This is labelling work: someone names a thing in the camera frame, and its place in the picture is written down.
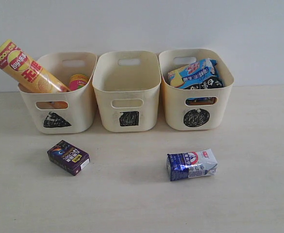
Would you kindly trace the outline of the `blue white milk carton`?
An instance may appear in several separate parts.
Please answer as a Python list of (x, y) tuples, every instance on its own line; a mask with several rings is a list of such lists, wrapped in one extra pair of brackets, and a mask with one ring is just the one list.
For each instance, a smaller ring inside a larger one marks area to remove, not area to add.
[(217, 160), (211, 149), (167, 154), (170, 181), (215, 175)]

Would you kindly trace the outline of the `blue instant noodle bag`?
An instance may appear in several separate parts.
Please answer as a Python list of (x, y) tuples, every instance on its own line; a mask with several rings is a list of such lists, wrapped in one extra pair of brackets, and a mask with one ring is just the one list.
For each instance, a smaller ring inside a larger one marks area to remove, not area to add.
[(216, 70), (217, 60), (206, 58), (168, 73), (168, 82), (178, 89), (223, 88), (224, 83)]

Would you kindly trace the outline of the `pink Lays chips can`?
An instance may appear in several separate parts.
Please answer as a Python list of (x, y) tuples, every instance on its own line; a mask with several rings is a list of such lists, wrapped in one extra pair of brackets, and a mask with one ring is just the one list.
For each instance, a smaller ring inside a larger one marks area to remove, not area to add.
[(74, 74), (69, 78), (68, 87), (71, 91), (84, 87), (89, 82), (89, 77), (84, 74)]

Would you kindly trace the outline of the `purple small carton box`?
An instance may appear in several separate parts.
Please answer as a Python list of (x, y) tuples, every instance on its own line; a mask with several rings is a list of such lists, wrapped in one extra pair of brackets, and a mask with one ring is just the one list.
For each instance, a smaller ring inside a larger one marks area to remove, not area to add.
[(64, 140), (49, 149), (47, 155), (51, 162), (73, 176), (76, 176), (90, 163), (87, 152)]

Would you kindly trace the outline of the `yellow Lays chips can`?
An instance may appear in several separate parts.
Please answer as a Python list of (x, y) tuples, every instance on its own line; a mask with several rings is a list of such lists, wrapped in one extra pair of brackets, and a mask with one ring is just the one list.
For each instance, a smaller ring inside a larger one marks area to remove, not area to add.
[(65, 93), (70, 89), (12, 40), (0, 46), (0, 69), (32, 93)]

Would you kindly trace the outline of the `cream bin square mark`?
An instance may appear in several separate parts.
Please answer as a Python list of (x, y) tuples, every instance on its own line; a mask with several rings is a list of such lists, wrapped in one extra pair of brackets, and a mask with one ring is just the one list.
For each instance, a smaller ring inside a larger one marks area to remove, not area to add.
[(155, 53), (113, 51), (101, 55), (92, 85), (105, 129), (143, 132), (155, 126), (161, 85)]

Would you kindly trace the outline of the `cream bin circle mark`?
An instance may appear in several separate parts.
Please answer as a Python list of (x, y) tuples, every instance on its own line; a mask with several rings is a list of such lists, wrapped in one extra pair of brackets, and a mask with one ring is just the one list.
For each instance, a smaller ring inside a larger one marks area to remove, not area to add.
[[(188, 90), (171, 86), (168, 82), (168, 72), (187, 64), (184, 62), (176, 64), (174, 59), (177, 57), (217, 60), (216, 70), (224, 87)], [(210, 130), (218, 127), (222, 122), (234, 83), (233, 75), (220, 56), (208, 49), (178, 49), (161, 52), (158, 60), (162, 73), (161, 95), (167, 124), (179, 131)], [(188, 106), (185, 104), (188, 98), (205, 97), (216, 97), (217, 101), (212, 105)]]

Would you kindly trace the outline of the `cream bin triangle mark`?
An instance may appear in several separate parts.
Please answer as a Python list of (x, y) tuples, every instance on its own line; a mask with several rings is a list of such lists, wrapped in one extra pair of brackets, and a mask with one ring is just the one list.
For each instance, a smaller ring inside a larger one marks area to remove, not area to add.
[[(37, 61), (65, 85), (74, 74), (92, 78), (97, 55), (91, 52), (58, 52)], [(22, 85), (19, 92), (36, 128), (45, 134), (80, 133), (93, 123), (97, 102), (92, 81), (66, 93), (30, 93)]]

